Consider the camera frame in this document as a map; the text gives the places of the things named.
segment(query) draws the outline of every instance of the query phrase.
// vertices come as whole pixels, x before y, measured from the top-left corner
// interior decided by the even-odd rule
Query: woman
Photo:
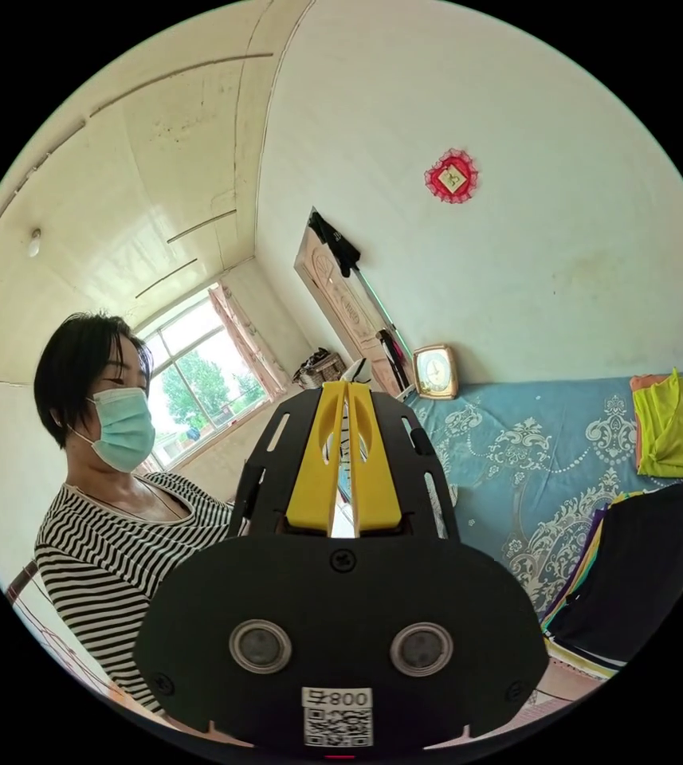
[[[57,613],[111,679],[200,736],[165,715],[132,654],[163,578],[224,540],[230,508],[181,476],[133,473],[155,442],[151,372],[149,350],[117,316],[70,316],[47,343],[33,393],[68,473],[41,524],[35,559]],[[207,737],[239,743],[213,728]]]

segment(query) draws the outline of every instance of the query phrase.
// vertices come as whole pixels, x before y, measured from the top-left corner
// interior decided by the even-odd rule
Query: tree
[[[243,409],[264,398],[264,388],[250,372],[246,372],[244,375],[235,375],[235,381],[237,387],[240,388],[238,403],[242,405]]]
[[[216,417],[230,400],[230,389],[222,370],[211,361],[201,358],[197,351],[183,356],[177,366],[206,412],[212,418]],[[176,370],[169,370],[169,374],[163,375],[163,393],[168,397],[168,412],[174,422],[199,430],[209,424]]]

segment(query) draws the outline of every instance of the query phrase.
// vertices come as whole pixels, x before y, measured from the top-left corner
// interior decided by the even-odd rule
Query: red wall decoration
[[[460,149],[450,149],[424,173],[426,188],[443,202],[461,204],[471,199],[477,188],[479,171]]]

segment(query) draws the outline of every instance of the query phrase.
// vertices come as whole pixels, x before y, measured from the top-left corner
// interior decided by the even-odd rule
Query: black and white striped shirt
[[[161,712],[132,658],[134,641],[164,577],[224,540],[231,509],[181,476],[152,473],[141,480],[190,514],[167,523],[132,518],[65,484],[44,516],[35,559],[57,613],[79,642],[119,688]]]

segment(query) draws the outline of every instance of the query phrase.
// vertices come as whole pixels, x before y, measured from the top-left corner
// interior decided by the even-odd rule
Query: blue bedsheet
[[[502,562],[539,615],[576,564],[596,509],[673,483],[636,473],[628,378],[464,386],[452,401],[406,403],[458,486],[461,539]]]

